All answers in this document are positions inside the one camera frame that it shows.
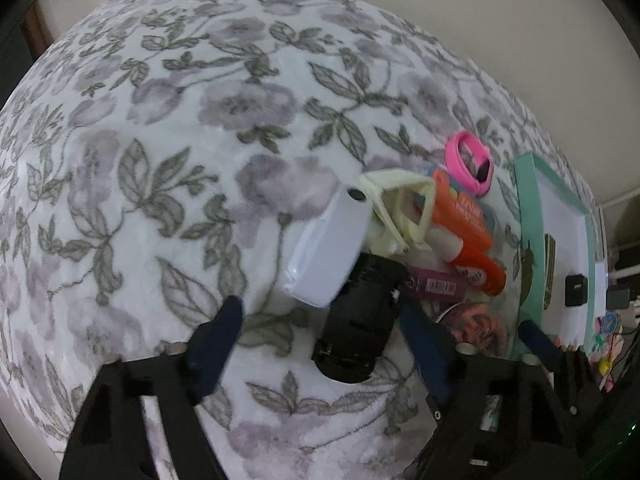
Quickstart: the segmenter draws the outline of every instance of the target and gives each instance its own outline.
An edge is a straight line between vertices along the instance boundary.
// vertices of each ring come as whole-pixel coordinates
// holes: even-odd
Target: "wall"
[[[60,35],[104,0],[42,0]],[[598,200],[640,184],[640,60],[600,0],[366,0],[423,26],[516,92]]]

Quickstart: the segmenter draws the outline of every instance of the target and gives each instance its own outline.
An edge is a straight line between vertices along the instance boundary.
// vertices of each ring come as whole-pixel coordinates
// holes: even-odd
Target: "pale yellow plastic object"
[[[423,247],[436,200],[431,177],[406,170],[369,171],[360,175],[360,188],[385,228],[382,236],[370,241],[372,253],[389,256],[404,253],[410,245]],[[414,207],[412,192],[424,197],[421,213]]]

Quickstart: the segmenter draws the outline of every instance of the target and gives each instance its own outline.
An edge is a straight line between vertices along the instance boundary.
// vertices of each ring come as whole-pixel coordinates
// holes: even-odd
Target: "pink watch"
[[[473,176],[465,166],[460,155],[460,146],[465,146],[471,153],[478,174]],[[480,139],[466,130],[455,134],[447,141],[444,150],[447,172],[460,184],[476,196],[482,196],[491,186],[494,177],[494,164],[489,158],[489,148]]]

